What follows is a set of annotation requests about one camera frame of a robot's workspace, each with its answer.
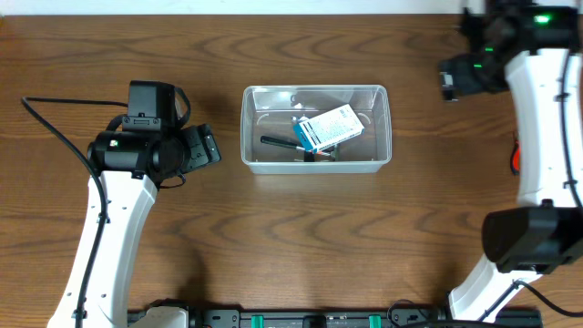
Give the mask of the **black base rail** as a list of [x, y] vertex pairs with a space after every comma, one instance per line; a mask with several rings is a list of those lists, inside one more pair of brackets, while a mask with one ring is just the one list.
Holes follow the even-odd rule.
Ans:
[[178, 300], [157, 300], [146, 310], [128, 312], [129, 328], [391, 328], [391, 327], [526, 327], [543, 325], [540, 312], [503, 310], [491, 323], [454, 320], [444, 310], [406, 303], [386, 311], [244, 311], [197, 308]]

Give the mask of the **blue white cardboard box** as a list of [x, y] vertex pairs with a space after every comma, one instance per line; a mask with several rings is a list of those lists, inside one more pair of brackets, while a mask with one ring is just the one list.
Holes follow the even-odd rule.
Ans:
[[353, 108], [350, 105], [343, 105], [295, 124], [293, 131], [302, 147], [312, 151], [323, 151], [361, 135], [364, 126]]

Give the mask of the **yellow black screwdriver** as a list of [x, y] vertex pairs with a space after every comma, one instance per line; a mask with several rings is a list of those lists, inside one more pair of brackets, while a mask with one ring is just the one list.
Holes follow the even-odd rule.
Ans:
[[314, 162], [315, 161], [315, 155], [313, 153], [311, 153], [310, 151], [305, 152], [304, 153], [304, 157], [303, 157], [303, 161], [304, 162]]

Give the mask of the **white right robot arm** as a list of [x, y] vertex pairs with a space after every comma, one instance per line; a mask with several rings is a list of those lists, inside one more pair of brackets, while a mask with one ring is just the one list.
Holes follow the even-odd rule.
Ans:
[[520, 291], [582, 255], [582, 40], [577, 5], [489, 1], [464, 12], [467, 51], [439, 65], [443, 97], [509, 92], [517, 205], [487, 214], [483, 255], [447, 297], [446, 321], [492, 324]]

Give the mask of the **small black handled hammer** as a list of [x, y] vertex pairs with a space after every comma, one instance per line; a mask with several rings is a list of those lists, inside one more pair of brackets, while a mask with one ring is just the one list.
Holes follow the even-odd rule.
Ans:
[[283, 139], [278, 139], [278, 138], [273, 138], [273, 137], [268, 137], [268, 136], [261, 136], [260, 142], [262, 144], [271, 145], [271, 146], [275, 146], [275, 147], [294, 149], [297, 151], [301, 151], [306, 155], [308, 155], [308, 154], [320, 155], [320, 156], [327, 157], [331, 160], [336, 160], [336, 157], [335, 157], [333, 152], [307, 150], [297, 143], [286, 141]]

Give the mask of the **silver double ended wrench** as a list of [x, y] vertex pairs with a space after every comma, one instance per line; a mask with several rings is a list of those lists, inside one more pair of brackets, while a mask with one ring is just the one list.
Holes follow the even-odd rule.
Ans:
[[302, 116], [302, 117], [291, 117], [292, 124], [300, 124], [301, 122], [307, 121], [309, 118]]

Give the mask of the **red handled pliers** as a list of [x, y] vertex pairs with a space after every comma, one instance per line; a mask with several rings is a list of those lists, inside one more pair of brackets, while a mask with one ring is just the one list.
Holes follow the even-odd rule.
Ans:
[[514, 141], [514, 147], [511, 152], [510, 169], [513, 175], [518, 176], [520, 174], [520, 144], [517, 139]]

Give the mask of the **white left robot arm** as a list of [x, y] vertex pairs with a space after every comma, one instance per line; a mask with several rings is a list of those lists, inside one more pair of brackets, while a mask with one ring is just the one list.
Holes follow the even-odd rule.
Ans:
[[190, 103], [171, 84], [133, 81], [128, 112], [87, 149], [95, 177], [64, 295], [51, 327], [125, 327], [140, 236], [165, 180], [220, 161], [206, 124], [190, 126]]

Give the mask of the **clear plastic container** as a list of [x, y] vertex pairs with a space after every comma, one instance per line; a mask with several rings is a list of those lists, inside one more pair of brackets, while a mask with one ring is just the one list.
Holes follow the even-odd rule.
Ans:
[[392, 157], [387, 91], [380, 85], [247, 87], [240, 152], [255, 174], [375, 173]]

